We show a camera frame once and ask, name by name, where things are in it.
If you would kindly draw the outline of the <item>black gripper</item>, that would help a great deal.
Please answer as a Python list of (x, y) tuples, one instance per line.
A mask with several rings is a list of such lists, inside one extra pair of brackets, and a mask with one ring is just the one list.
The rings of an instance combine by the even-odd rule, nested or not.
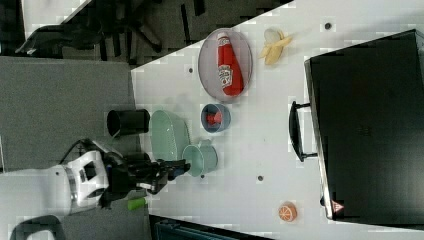
[(131, 191), (145, 189), (150, 194), (159, 193), (168, 181), (188, 172), (191, 164), (185, 159), (154, 162), (142, 158), (124, 158), (116, 153), (106, 153), (103, 158), (108, 187), (99, 205), (109, 209), (113, 201), (125, 198)]

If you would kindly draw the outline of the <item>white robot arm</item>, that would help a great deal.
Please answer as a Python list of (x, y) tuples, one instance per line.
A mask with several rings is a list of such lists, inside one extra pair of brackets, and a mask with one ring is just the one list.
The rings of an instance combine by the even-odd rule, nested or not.
[(62, 217), (107, 208), (134, 190), (156, 194), (190, 168), (185, 159), (151, 160), (146, 153), (122, 156), (93, 150), (66, 164), (3, 173), (1, 219)]

